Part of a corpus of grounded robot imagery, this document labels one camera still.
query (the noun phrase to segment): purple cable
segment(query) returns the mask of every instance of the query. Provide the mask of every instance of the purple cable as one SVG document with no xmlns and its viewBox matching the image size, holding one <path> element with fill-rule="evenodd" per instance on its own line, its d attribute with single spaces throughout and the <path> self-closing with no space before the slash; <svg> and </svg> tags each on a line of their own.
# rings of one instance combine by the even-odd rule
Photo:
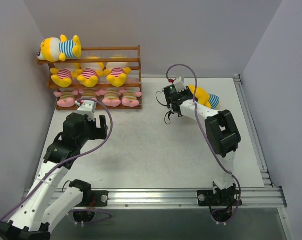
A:
<svg viewBox="0 0 302 240">
<path fill-rule="evenodd" d="M 84 100 L 88 100 L 87 98 L 81 98 L 79 100 L 77 100 L 77 102 L 80 102 L 80 101 L 84 101 Z M 11 210 L 9 210 L 3 217 L 0 218 L 0 222 L 3 221 L 5 218 L 7 218 L 11 213 L 13 213 L 16 209 L 18 209 L 20 207 L 20 205 L 22 205 L 23 203 L 25 203 L 38 189 L 39 187 L 42 185 L 42 183 L 44 182 L 44 180 L 46 180 L 51 174 L 52 172 L 59 168 L 60 166 L 70 162 L 70 161 L 73 161 L 74 159 L 77 159 L 77 158 L 80 158 L 80 157 L 83 157 L 87 154 L 90 154 L 94 151 L 96 151 L 97 149 L 99 149 L 101 146 L 103 146 L 106 141 L 110 138 L 110 135 L 112 133 L 112 129 L 113 129 L 113 120 L 112 120 L 112 117 L 111 117 L 111 114 L 110 112 L 108 111 L 108 109 L 104 106 L 104 104 L 100 103 L 99 101 L 95 100 L 95 99 L 90 99 L 90 101 L 93 101 L 93 102 L 96 102 L 97 104 L 99 104 L 100 106 L 102 106 L 102 108 L 106 111 L 107 115 L 109 116 L 109 119 L 110 119 L 110 130 L 109 130 L 109 133 L 107 134 L 106 138 L 104 141 L 101 142 L 101 144 L 99 144 L 97 147 L 87 151 L 86 153 L 82 153 L 82 154 L 79 154 L 77 156 L 73 156 L 73 157 L 70 157 L 62 162 L 60 162 L 59 164 L 55 165 L 43 178 L 42 178 L 42 181 L 40 181 L 35 187 L 34 189 L 26 196 L 25 199 L 23 199 L 22 201 L 20 201 L 17 205 L 15 205 Z"/>
<path fill-rule="evenodd" d="M 237 212 L 237 209 L 239 208 L 239 205 L 240 205 L 240 200 L 241 200 L 241 186 L 240 186 L 240 182 L 239 182 L 238 179 L 233 175 L 233 173 L 232 173 L 231 171 L 227 170 L 227 169 L 223 166 L 223 164 L 221 163 L 220 159 L 219 159 L 218 156 L 215 154 L 214 149 L 213 149 L 213 147 L 212 147 L 212 145 L 211 145 L 209 139 L 207 138 L 207 135 L 206 135 L 206 133 L 205 133 L 205 131 L 204 131 L 202 125 L 201 125 L 199 116 L 198 116 L 198 114 L 197 114 L 197 103 L 196 103 L 196 101 L 195 101 L 195 93 L 196 93 L 196 89 L 197 89 L 197 78 L 196 78 L 195 72 L 194 72 L 193 69 L 190 68 L 188 65 L 185 65 L 185 64 L 175 64 L 175 65 L 172 65 L 171 67 L 169 67 L 168 70 L 166 71 L 166 78 L 167 78 L 168 80 L 169 80 L 168 73 L 169 73 L 169 71 L 171 70 L 171 68 L 173 68 L 173 67 L 175 67 L 175 66 L 186 67 L 187 69 L 189 69 L 189 70 L 192 72 L 192 74 L 193 74 L 193 76 L 194 76 L 194 79 L 195 79 L 195 88 L 194 88 L 194 94 L 193 94 L 193 102 L 194 102 L 194 104 L 195 104 L 195 109 L 194 109 L 194 111 L 195 111 L 196 122 L 197 122 L 197 124 L 199 125 L 200 130 L 201 130 L 201 132 L 202 132 L 202 134 L 203 134 L 203 136 L 204 136 L 204 139 L 205 139 L 205 141 L 207 142 L 207 145 L 209 146 L 209 148 L 210 148 L 210 150 L 211 150 L 211 152 L 212 152 L 212 154 L 213 154 L 213 156 L 214 156 L 216 162 L 219 164 L 219 166 L 222 168 L 222 170 L 223 170 L 224 172 L 226 172 L 227 174 L 230 174 L 230 175 L 234 178 L 234 180 L 236 181 L 237 186 L 238 186 L 238 188 L 239 188 L 239 196 L 238 196 L 238 200 L 237 200 L 237 202 L 236 202 L 235 210 L 234 210 L 232 216 L 225 222 L 225 223 L 229 223 L 229 222 L 234 218 L 234 216 L 235 216 L 235 214 L 236 214 L 236 212 Z"/>
<path fill-rule="evenodd" d="M 112 215 L 106 211 L 100 211 L 100 210 L 95 210 L 95 209 L 73 209 L 70 211 L 70 213 L 74 213 L 74 212 L 94 212 L 94 213 L 100 213 L 100 214 L 105 214 L 107 215 L 108 217 L 104 217 L 104 218 L 101 218 L 101 219 L 98 219 L 96 221 L 90 221 L 90 222 L 84 222 L 83 225 L 90 225 L 90 224 L 96 224 L 98 222 L 102 222 L 102 221 L 105 221 L 105 220 L 108 220 L 108 219 L 111 219 L 112 218 Z M 71 220 L 70 216 L 67 215 L 68 219 L 72 222 L 72 223 L 77 223 L 76 221 L 74 220 Z"/>
</svg>

